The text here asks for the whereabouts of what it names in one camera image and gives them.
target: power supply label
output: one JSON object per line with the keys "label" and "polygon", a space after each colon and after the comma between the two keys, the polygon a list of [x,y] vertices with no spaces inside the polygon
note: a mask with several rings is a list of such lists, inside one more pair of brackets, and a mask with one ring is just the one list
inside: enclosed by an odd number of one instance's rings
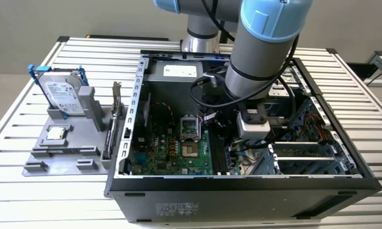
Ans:
{"label": "power supply label", "polygon": [[196,66],[166,65],[163,76],[196,77]]}
{"label": "power supply label", "polygon": [[83,115],[81,103],[72,85],[60,82],[47,82],[47,87],[59,110],[68,115]]}
{"label": "power supply label", "polygon": [[155,203],[159,216],[195,216],[199,203]]}

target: gray wall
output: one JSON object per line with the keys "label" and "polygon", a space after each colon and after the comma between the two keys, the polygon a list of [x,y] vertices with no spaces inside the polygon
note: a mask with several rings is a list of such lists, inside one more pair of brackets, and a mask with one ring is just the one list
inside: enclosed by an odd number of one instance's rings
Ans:
{"label": "gray wall", "polygon": [[[167,37],[186,34],[187,16],[158,9],[152,0],[0,0],[0,73],[25,73],[60,35]],[[365,61],[382,50],[382,0],[314,0],[301,47],[338,50]]]}

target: open computer tower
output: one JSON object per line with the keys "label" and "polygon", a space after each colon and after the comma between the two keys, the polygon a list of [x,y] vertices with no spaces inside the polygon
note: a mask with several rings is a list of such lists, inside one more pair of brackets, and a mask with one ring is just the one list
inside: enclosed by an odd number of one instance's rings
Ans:
{"label": "open computer tower", "polygon": [[[142,51],[105,188],[130,222],[321,219],[382,189],[298,58],[282,76],[289,88],[275,83],[263,102],[269,117],[286,116],[291,90],[294,118],[262,140],[240,138],[256,128],[239,122],[240,106],[212,111],[195,103],[191,84],[228,60]],[[218,84],[194,95],[223,100]]]}

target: robotic arm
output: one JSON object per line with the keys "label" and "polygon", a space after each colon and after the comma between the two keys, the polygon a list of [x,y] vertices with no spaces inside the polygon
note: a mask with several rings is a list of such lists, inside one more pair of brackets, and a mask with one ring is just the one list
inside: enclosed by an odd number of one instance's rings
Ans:
{"label": "robotic arm", "polygon": [[[214,25],[212,14],[216,20],[238,22],[224,79],[226,90],[232,99],[228,104],[239,104],[240,137],[250,138],[243,136],[240,130],[258,129],[258,125],[265,128],[251,133],[255,136],[267,134],[270,128],[262,100],[278,78],[281,83],[286,84],[281,75],[293,58],[313,0],[154,0],[154,2],[167,11],[190,15],[188,35],[182,46],[182,50],[187,52],[207,52],[207,47],[212,49],[211,52],[218,52],[219,44],[215,40],[218,27]],[[203,105],[219,108],[226,104]],[[248,114],[250,107],[255,108],[256,114]]]}

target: motherboard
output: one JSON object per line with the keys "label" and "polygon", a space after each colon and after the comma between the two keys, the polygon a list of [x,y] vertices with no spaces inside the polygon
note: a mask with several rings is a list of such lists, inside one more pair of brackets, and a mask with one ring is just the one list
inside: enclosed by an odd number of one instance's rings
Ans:
{"label": "motherboard", "polygon": [[147,152],[136,152],[134,175],[212,175],[211,153],[207,131],[199,141],[180,140],[179,128],[152,124]]}

